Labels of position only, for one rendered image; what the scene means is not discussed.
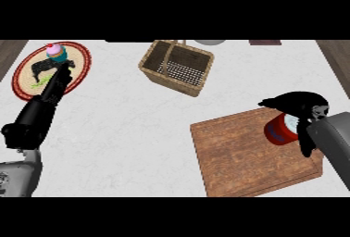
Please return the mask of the pink and teal cupcake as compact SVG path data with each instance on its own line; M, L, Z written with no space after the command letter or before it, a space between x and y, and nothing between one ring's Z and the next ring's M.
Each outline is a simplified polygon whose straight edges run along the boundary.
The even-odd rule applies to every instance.
M60 44L47 44L45 45L45 56L54 62L65 62L66 61L66 51L65 47Z

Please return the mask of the dark red flat object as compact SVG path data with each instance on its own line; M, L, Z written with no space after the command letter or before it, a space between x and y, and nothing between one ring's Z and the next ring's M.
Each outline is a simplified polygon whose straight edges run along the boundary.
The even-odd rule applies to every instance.
M248 40L249 45L282 45L280 40Z

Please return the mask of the oval red-rimmed placemat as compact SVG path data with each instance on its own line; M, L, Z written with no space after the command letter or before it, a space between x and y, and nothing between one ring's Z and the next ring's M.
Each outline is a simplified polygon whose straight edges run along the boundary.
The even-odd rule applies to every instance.
M66 63L71 70L72 81L66 85L68 94L81 84L91 66L91 55L82 44L75 42L57 42L66 51ZM32 51L22 60L13 75L10 86L14 95L25 101L40 94L45 84L57 70L59 63L51 61L45 55L45 47Z

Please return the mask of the brown wicker basket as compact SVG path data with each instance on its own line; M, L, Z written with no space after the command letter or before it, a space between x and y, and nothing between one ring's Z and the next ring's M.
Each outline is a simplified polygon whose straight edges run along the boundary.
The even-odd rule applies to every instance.
M211 52L177 40L155 40L138 61L138 69L153 83L198 97L212 59Z

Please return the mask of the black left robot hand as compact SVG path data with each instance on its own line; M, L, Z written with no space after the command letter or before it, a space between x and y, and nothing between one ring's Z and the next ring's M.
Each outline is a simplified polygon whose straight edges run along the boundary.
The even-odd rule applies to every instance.
M63 63L57 68L42 92L31 97L16 120L1 128L9 149L34 150L45 139L56 106L71 83L71 70Z

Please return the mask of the brown wooden cutting board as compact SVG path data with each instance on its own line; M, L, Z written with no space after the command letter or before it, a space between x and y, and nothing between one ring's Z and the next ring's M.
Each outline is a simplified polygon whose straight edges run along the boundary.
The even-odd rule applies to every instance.
M279 111L257 108L190 125L206 196L257 196L322 176L322 152L276 145L264 126Z

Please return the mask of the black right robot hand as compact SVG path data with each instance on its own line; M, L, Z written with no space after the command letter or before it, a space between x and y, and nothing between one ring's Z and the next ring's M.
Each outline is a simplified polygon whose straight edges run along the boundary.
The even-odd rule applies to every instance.
M326 99L316 93L295 91L265 98L258 106L274 108L298 119L297 134L301 153L304 157L310 157L316 145L305 128L328 115L329 104Z

